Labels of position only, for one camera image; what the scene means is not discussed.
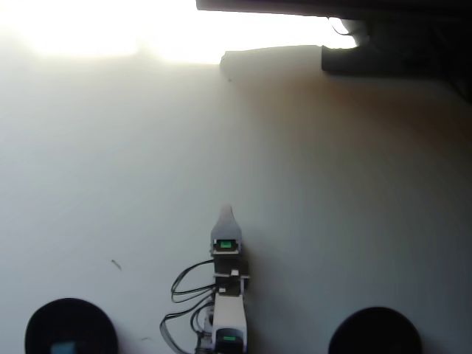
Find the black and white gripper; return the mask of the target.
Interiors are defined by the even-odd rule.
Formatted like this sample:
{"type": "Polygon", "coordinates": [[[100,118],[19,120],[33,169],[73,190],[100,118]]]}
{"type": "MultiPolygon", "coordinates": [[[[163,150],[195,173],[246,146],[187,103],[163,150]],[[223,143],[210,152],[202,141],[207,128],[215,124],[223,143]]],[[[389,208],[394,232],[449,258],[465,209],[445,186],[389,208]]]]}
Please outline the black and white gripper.
{"type": "Polygon", "coordinates": [[[217,293],[242,296],[248,287],[249,262],[243,253],[242,230],[230,205],[223,206],[210,237],[217,293]]]}

